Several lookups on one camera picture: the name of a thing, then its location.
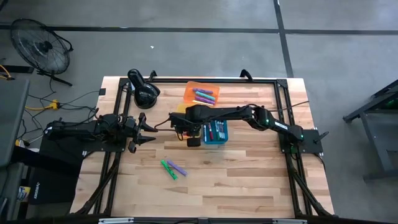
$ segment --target purple marker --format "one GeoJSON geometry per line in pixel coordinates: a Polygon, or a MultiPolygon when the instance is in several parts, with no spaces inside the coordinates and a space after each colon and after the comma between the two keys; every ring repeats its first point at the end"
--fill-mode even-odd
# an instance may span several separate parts
{"type": "Polygon", "coordinates": [[[193,91],[198,91],[200,93],[213,94],[213,91],[211,91],[211,90],[204,90],[204,89],[199,89],[199,88],[194,88],[193,91]]]}
{"type": "Polygon", "coordinates": [[[209,100],[209,99],[206,99],[206,98],[200,97],[200,96],[195,96],[195,100],[198,100],[198,101],[201,101],[201,102],[204,102],[204,103],[209,103],[211,105],[215,105],[216,104],[213,100],[209,100]]]}
{"type": "Polygon", "coordinates": [[[185,171],[181,167],[175,165],[172,161],[167,161],[167,163],[170,166],[172,166],[175,170],[179,171],[182,175],[186,176],[188,174],[187,171],[185,171]]]}

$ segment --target orange bin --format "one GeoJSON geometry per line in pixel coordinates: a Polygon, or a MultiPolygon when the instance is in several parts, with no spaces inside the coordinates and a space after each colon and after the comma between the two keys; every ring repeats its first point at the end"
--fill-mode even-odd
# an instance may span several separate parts
{"type": "Polygon", "coordinates": [[[202,90],[210,90],[213,93],[208,94],[209,96],[212,96],[216,98],[215,104],[217,104],[218,101],[218,95],[220,93],[220,87],[216,85],[212,85],[209,83],[198,83],[198,82],[192,82],[189,81],[187,83],[187,87],[185,88],[185,93],[184,93],[184,103],[194,103],[193,101],[195,100],[195,92],[193,91],[194,88],[199,88],[202,90]]]}

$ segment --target black lamp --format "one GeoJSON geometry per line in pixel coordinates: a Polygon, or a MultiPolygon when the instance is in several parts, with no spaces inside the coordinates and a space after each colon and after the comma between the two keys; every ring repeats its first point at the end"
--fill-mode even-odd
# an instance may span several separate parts
{"type": "Polygon", "coordinates": [[[149,109],[156,103],[160,90],[153,84],[147,83],[141,73],[133,68],[127,73],[131,84],[134,86],[134,102],[141,109],[149,109]]]}

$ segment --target sticker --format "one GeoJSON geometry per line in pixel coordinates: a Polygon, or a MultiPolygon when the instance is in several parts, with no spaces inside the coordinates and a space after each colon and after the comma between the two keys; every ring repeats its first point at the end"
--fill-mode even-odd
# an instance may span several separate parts
{"type": "Polygon", "coordinates": [[[283,124],[279,124],[278,122],[275,122],[275,125],[288,130],[286,126],[284,126],[283,124]]]}

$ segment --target black fan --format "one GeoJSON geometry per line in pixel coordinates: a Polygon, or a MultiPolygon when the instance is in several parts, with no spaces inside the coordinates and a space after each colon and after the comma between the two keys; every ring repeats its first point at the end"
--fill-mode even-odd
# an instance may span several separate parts
{"type": "Polygon", "coordinates": [[[11,24],[11,42],[18,54],[38,70],[39,75],[46,75],[54,81],[72,86],[54,76],[65,72],[69,66],[69,52],[73,50],[69,41],[41,22],[17,19],[11,24]]]}

